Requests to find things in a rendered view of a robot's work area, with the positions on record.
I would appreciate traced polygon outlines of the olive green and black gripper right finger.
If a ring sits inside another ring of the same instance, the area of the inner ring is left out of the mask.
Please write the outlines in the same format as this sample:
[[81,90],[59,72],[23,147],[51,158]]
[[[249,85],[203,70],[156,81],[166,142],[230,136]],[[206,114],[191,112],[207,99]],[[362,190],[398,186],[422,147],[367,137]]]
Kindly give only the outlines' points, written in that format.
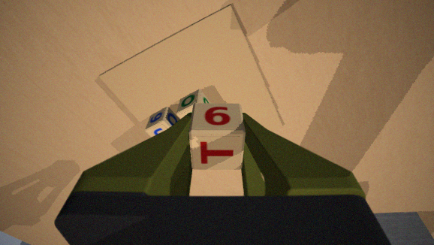
[[246,113],[243,123],[244,196],[359,195],[366,199],[351,171],[264,128]]

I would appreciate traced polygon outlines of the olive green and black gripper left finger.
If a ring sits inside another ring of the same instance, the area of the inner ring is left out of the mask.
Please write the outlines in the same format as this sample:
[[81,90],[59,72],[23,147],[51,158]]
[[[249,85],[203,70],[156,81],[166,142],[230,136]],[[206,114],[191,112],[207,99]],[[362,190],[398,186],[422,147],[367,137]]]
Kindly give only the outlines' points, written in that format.
[[191,114],[165,131],[85,170],[71,194],[93,191],[169,195],[170,185],[170,195],[190,195]]

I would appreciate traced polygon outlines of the beige letter block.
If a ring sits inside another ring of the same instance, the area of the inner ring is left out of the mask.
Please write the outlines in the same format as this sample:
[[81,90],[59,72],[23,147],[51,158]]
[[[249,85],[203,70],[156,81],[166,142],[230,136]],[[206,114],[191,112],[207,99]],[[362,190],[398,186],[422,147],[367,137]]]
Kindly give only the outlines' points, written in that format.
[[194,170],[240,170],[246,130],[240,104],[195,103],[189,140]]
[[195,103],[211,103],[204,95],[201,89],[181,98],[176,115],[182,119],[186,114],[192,113],[192,108]]
[[150,116],[145,132],[153,137],[170,128],[177,121],[179,117],[169,107],[165,107]]

